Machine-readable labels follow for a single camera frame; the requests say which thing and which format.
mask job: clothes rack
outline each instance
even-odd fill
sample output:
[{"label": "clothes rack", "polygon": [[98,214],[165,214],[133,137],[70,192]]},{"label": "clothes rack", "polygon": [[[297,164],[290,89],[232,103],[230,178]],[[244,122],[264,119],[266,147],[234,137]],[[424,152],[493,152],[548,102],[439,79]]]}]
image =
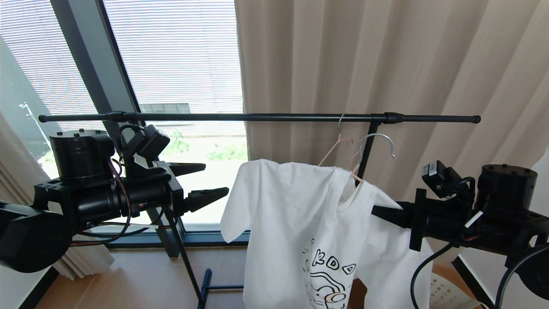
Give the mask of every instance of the clothes rack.
[{"label": "clothes rack", "polygon": [[[399,113],[383,114],[152,114],[152,113],[126,113],[112,112],[107,114],[81,114],[81,115],[40,115],[40,122],[85,121],[102,120],[111,122],[141,121],[247,121],[247,122],[369,122],[368,134],[377,133],[381,124],[396,124],[402,122],[448,122],[448,123],[479,123],[480,116],[451,116],[451,115],[403,115]],[[372,150],[373,136],[369,136],[364,146],[364,152],[360,161],[357,176],[363,178],[366,164]],[[204,309],[210,290],[234,290],[242,289],[243,285],[210,285],[212,271],[208,268],[204,274],[202,287],[199,288],[196,277],[187,256],[185,246],[177,229],[175,217],[167,213],[166,218],[170,223],[177,246],[181,252],[181,258],[185,264],[194,291],[198,298],[198,309]]]}]

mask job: window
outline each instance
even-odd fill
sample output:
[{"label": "window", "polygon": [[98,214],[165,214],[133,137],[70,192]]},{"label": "window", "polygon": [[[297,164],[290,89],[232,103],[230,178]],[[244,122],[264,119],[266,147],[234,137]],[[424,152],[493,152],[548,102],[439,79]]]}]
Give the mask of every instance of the window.
[{"label": "window", "polygon": [[[234,1],[104,0],[143,112],[242,113]],[[147,122],[171,143],[160,159],[206,163],[184,175],[185,192],[231,187],[247,161],[242,122]],[[226,198],[183,216],[187,230],[218,229]]]},{"label": "window", "polygon": [[101,122],[40,123],[39,114],[97,113],[49,0],[0,1],[0,109],[51,177],[49,135]]}]

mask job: white t-shirt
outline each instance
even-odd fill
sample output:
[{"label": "white t-shirt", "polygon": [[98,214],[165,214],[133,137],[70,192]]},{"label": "white t-shirt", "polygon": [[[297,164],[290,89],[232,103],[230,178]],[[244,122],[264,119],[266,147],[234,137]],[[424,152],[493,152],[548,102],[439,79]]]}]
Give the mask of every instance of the white t-shirt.
[{"label": "white t-shirt", "polygon": [[[367,182],[354,189],[337,167],[242,164],[221,233],[231,242],[251,227],[246,308],[347,308],[354,278],[368,287],[366,308],[413,308],[410,280],[432,251],[408,249],[410,231],[371,215],[374,204],[400,208]],[[428,308],[430,272],[428,265],[416,282],[420,308]]]}]

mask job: tiled floor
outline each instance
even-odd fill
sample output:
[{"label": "tiled floor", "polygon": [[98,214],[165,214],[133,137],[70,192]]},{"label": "tiled floor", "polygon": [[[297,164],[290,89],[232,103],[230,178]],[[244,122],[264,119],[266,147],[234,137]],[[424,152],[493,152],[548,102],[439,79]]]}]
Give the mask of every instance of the tiled floor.
[{"label": "tiled floor", "polygon": [[[169,259],[164,250],[114,250],[115,262],[104,274],[71,281],[59,276],[38,304],[38,309],[194,309],[198,301],[181,259]],[[211,284],[244,284],[244,247],[188,250],[191,265],[202,285],[211,268]],[[472,296],[449,263],[436,264],[433,272]],[[241,291],[213,291],[206,309],[244,309]]]}]

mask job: graphic print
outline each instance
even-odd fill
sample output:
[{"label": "graphic print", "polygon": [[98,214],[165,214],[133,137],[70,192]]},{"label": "graphic print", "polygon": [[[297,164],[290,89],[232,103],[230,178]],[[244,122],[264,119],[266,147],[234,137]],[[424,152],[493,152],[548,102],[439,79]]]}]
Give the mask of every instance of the graphic print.
[{"label": "graphic print", "polygon": [[[310,263],[307,258],[305,260],[305,267],[302,268],[305,273],[305,288],[309,296],[309,303],[315,309],[344,309],[347,304],[346,288],[342,283],[333,278],[340,268],[339,261],[333,255],[325,260],[326,253],[321,249],[315,251],[312,248],[314,244],[315,239],[313,238],[311,239],[311,250],[306,248],[301,252],[305,255],[314,252],[312,262]],[[355,268],[356,265],[351,264],[341,267],[341,270],[346,275],[349,275]]]}]

